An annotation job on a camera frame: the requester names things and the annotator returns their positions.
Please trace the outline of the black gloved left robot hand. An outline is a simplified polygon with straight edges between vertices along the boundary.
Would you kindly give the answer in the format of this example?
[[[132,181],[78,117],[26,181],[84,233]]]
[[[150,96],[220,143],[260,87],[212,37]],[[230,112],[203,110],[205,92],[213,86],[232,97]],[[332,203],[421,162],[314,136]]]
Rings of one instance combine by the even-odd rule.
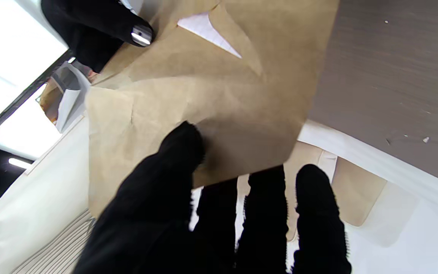
[[[284,166],[249,175],[236,241],[238,179],[205,186],[192,215],[192,175],[205,157],[185,121],[121,183],[90,233],[74,274],[285,274]]]

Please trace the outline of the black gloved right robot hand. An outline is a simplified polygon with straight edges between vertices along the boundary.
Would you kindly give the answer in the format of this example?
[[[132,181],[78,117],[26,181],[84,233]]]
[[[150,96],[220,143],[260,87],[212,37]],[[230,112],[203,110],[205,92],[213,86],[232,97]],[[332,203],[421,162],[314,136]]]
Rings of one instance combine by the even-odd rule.
[[[125,43],[147,47],[152,26],[120,0],[42,0],[42,14],[76,60],[100,73]]]

